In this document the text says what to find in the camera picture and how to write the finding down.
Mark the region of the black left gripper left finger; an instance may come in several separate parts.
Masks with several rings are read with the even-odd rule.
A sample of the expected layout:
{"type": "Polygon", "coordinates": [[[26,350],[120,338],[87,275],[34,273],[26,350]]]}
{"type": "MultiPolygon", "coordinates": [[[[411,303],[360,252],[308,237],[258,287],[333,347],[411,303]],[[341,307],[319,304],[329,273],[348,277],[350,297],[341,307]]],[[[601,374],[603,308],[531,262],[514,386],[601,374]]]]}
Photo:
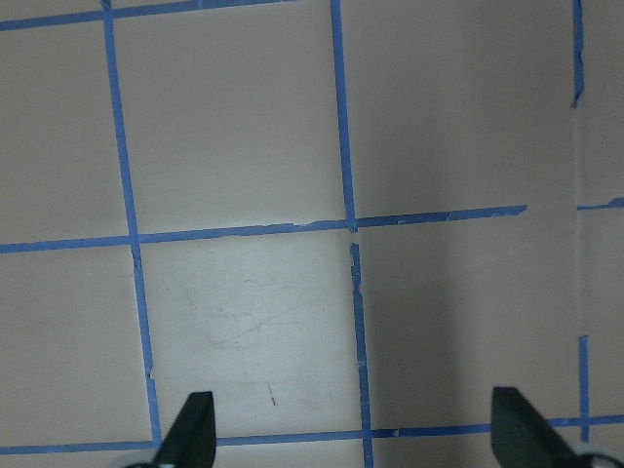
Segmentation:
{"type": "Polygon", "coordinates": [[[214,395],[211,391],[190,393],[151,465],[211,468],[215,455],[214,395]]]}

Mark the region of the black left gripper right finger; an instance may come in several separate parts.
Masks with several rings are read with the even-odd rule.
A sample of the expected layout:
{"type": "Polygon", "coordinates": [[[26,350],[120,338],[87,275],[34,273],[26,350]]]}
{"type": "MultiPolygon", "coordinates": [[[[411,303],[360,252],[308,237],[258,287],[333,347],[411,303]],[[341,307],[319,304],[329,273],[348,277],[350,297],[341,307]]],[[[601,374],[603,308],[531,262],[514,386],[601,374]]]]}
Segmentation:
{"type": "Polygon", "coordinates": [[[500,467],[589,467],[515,387],[491,392],[490,445],[500,467]]]}

